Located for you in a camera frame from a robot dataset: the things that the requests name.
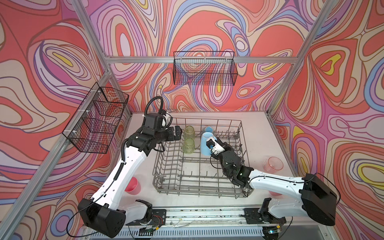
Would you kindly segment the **green glass cup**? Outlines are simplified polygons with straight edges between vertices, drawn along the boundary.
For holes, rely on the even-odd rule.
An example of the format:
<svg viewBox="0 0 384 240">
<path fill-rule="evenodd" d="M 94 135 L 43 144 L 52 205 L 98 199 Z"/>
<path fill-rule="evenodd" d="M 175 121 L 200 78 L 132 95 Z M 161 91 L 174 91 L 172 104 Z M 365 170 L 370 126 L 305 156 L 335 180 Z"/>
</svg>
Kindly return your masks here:
<svg viewBox="0 0 384 240">
<path fill-rule="evenodd" d="M 195 134 L 195 129 L 194 127 L 192 126 L 186 126 L 185 129 L 184 129 L 184 139 L 187 140 L 187 139 L 195 139 L 196 137 L 196 134 Z"/>
<path fill-rule="evenodd" d="M 191 138 L 185 139 L 182 151 L 187 155 L 193 154 L 195 151 L 195 140 Z"/>
</svg>

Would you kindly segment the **blue floral ceramic mug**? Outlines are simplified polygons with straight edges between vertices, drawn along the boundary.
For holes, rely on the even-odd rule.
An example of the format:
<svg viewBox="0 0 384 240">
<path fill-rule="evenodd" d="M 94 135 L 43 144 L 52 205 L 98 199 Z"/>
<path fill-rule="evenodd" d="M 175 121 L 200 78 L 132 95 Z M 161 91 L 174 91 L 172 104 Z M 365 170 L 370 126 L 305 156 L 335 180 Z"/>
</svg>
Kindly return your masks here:
<svg viewBox="0 0 384 240">
<path fill-rule="evenodd" d="M 214 129 L 210 126 L 206 126 L 203 130 L 204 133 L 214 133 Z"/>
</svg>

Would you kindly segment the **clear pink glass cup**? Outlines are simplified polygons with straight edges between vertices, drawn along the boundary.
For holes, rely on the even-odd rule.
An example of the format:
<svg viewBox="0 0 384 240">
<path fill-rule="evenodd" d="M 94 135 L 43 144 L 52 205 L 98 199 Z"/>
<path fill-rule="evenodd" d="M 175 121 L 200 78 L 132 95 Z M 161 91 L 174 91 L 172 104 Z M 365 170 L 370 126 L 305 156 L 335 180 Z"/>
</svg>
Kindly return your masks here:
<svg viewBox="0 0 384 240">
<path fill-rule="evenodd" d="M 270 157 L 264 162 L 264 172 L 274 174 L 284 168 L 284 163 L 277 157 Z"/>
</svg>

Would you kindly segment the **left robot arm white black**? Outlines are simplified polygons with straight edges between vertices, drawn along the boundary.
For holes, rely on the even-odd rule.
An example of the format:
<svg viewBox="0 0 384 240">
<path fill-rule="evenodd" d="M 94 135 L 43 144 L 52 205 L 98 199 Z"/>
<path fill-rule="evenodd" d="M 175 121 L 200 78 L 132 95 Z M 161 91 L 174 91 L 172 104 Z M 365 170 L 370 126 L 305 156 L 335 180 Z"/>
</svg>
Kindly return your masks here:
<svg viewBox="0 0 384 240">
<path fill-rule="evenodd" d="M 164 142 L 181 139 L 179 126 L 171 127 L 173 117 L 165 111 L 144 114 L 143 123 L 132 135 L 123 141 L 121 157 L 102 186 L 90 199 L 82 199 L 78 204 L 84 225 L 109 238 L 114 238 L 126 224 L 148 219 L 150 203 L 135 201 L 127 209 L 119 207 L 123 193 L 136 170 Z"/>
</svg>

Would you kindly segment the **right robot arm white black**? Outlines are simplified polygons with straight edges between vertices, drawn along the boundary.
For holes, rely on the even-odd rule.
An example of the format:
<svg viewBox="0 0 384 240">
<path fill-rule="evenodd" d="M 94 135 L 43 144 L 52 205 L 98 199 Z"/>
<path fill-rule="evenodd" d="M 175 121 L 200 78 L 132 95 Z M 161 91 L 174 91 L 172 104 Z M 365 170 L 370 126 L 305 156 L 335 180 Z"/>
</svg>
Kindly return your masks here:
<svg viewBox="0 0 384 240">
<path fill-rule="evenodd" d="M 242 164 L 241 158 L 227 143 L 215 143 L 209 149 L 233 185 L 289 197 L 285 203 L 277 202 L 269 207 L 270 215 L 275 218 L 308 216 L 325 226 L 336 224 L 337 194 L 316 175 L 306 174 L 300 178 L 268 174 Z"/>
</svg>

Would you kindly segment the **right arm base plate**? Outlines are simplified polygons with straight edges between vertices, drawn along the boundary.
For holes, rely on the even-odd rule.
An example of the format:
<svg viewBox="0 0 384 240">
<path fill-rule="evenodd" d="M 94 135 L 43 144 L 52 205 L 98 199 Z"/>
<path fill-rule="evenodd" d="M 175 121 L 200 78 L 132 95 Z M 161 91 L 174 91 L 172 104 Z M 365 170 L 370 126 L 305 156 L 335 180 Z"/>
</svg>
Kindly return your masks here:
<svg viewBox="0 0 384 240">
<path fill-rule="evenodd" d="M 270 214 L 268 211 L 260 211 L 259 208 L 245 208 L 244 213 L 240 215 L 240 217 L 243 217 L 246 219 L 247 224 L 278 224 L 278 225 L 284 225 L 287 223 L 287 220 L 285 217 L 283 218 L 276 218 L 272 214 Z"/>
</svg>

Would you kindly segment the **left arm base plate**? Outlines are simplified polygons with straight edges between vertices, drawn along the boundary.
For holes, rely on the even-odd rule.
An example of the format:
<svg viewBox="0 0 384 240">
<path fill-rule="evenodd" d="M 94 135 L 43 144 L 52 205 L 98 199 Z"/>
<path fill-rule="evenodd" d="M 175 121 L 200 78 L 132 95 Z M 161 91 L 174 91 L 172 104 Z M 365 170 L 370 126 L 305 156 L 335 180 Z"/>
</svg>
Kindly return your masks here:
<svg viewBox="0 0 384 240">
<path fill-rule="evenodd" d="M 136 220 L 126 224 L 126 226 L 139 226 L 139 227 L 161 227 L 166 223 L 167 210 L 154 209 L 149 215 L 146 215 L 141 220 Z"/>
</svg>

